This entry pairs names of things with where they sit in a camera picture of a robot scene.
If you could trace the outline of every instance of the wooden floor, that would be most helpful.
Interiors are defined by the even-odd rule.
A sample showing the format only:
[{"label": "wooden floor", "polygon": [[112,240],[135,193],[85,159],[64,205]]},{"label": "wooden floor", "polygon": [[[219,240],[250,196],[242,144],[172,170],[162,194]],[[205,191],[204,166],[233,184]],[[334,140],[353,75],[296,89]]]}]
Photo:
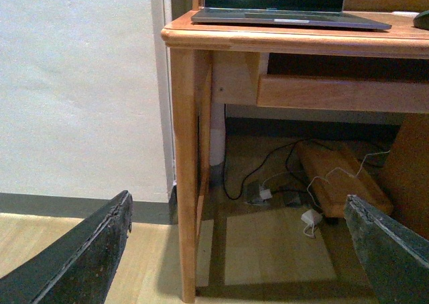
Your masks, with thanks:
[{"label": "wooden floor", "polygon": [[[231,138],[228,188],[260,163],[281,139]],[[284,167],[279,151],[255,175],[260,180]],[[290,178],[273,179],[269,186]],[[316,239],[306,237],[300,216],[275,196],[269,205],[229,201],[211,191],[198,254],[197,303],[378,303],[341,220],[322,223]],[[43,250],[79,219],[0,214],[0,276]],[[134,223],[106,303],[181,303],[178,228]]]}]

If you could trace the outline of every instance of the white charger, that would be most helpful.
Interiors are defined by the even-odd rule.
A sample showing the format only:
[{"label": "white charger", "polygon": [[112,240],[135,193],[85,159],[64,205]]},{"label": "white charger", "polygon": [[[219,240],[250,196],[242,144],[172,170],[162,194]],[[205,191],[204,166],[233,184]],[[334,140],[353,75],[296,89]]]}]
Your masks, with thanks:
[{"label": "white charger", "polygon": [[306,212],[304,212],[301,215],[301,220],[305,223],[307,223],[307,226],[304,228],[304,235],[315,238],[314,230],[316,229],[316,225],[322,221],[322,215],[319,214],[319,212],[310,209]]}]

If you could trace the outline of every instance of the wall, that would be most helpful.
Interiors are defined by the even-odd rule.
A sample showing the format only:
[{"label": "wall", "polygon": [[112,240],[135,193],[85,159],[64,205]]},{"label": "wall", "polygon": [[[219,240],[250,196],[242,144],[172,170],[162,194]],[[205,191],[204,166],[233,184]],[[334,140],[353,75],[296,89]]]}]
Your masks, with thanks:
[{"label": "wall", "polygon": [[0,2],[0,192],[167,202],[164,0]]}]

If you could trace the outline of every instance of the wooden board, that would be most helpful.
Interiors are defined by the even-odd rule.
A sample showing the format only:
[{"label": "wooden board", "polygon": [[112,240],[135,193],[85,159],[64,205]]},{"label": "wooden board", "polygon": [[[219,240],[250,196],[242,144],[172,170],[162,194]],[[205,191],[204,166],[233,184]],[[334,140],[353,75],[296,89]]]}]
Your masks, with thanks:
[{"label": "wooden board", "polygon": [[380,172],[392,216],[429,239],[429,115],[407,115]]},{"label": "wooden board", "polygon": [[[341,168],[353,175],[360,168],[360,163],[345,145],[338,151],[330,151],[314,144],[301,143],[297,151],[310,180],[316,176],[324,178],[335,168]],[[358,195],[388,215],[393,211],[393,205],[365,169],[358,178],[336,170],[326,179],[329,182],[314,180],[312,189],[327,217],[344,217],[347,195]]]},{"label": "wooden board", "polygon": [[257,105],[340,111],[429,112],[429,83],[265,75]]},{"label": "wooden board", "polygon": [[213,100],[256,105],[259,76],[267,73],[268,58],[260,52],[213,52]]},{"label": "wooden board", "polygon": [[212,64],[210,52],[199,55],[196,61],[198,74],[196,88],[198,89],[198,157],[200,161],[200,181],[205,172],[210,171],[210,119],[212,106]]}]

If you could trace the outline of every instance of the black cable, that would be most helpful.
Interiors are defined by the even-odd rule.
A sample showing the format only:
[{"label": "black cable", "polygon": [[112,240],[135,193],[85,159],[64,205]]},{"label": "black cable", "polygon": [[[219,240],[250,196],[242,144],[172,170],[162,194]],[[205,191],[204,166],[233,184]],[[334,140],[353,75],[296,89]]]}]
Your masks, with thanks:
[{"label": "black cable", "polygon": [[227,159],[227,142],[226,142],[226,136],[225,136],[225,154],[224,154],[224,158],[223,158],[223,173],[222,173],[222,183],[223,183],[223,191],[225,192],[225,195],[228,197],[228,199],[230,200],[238,200],[241,198],[241,196],[243,195],[243,191],[244,191],[244,184],[246,182],[246,180],[256,171],[258,171],[268,160],[268,158],[275,152],[277,152],[278,150],[281,150],[282,148],[287,148],[288,146],[293,145],[294,143],[289,143],[289,144],[285,144],[282,146],[279,146],[278,148],[275,148],[274,150],[272,150],[270,153],[267,154],[267,156],[265,157],[265,159],[262,161],[262,163],[252,172],[250,172],[248,175],[245,176],[245,178],[241,181],[241,187],[240,187],[240,193],[237,197],[233,198],[229,195],[227,188],[225,186],[225,165],[227,163],[226,159]]},{"label": "black cable", "polygon": [[290,152],[289,152],[289,154],[288,154],[288,157],[286,158],[286,161],[285,161],[286,170],[290,173],[290,175],[292,176],[292,178],[294,178],[295,180],[297,180],[299,183],[301,183],[301,184],[302,184],[302,185],[304,185],[305,187],[307,186],[307,184],[305,183],[305,181],[304,181],[304,180],[302,180],[298,175],[295,175],[295,173],[292,173],[292,171],[290,170],[290,168],[289,168],[289,166],[288,166],[288,163],[289,163],[290,156],[292,155],[292,153],[293,153],[293,152],[294,152],[294,150],[295,150],[296,145],[297,145],[298,143],[300,143],[300,142],[308,141],[308,140],[311,140],[311,139],[306,138],[306,139],[298,140],[297,142],[295,142],[295,143],[294,143],[294,145],[292,146],[292,148],[290,149]]}]

